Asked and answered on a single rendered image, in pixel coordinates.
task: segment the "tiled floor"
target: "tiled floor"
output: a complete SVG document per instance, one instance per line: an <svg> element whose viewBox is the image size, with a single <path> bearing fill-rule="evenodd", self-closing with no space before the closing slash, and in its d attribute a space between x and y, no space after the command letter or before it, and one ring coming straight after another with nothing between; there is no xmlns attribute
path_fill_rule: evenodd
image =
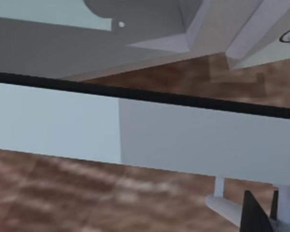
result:
<svg viewBox="0 0 290 232"><path fill-rule="evenodd" d="M290 107L290 60L231 72L217 54L88 82ZM0 151L0 232L238 231L205 207L213 184L208 176ZM271 185L228 179L225 195L241 203L246 189L268 212Z"/></svg>

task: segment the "brown floor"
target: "brown floor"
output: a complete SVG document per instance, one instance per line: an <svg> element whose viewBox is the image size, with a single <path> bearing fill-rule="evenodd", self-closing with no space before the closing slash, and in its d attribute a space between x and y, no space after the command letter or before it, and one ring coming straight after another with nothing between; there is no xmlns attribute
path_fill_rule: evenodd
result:
<svg viewBox="0 0 290 232"><path fill-rule="evenodd" d="M290 107L290 60L228 71L222 54L88 81ZM205 207L214 179L0 150L0 232L236 232ZM227 180L226 197L251 190L268 212L273 187Z"/></svg>

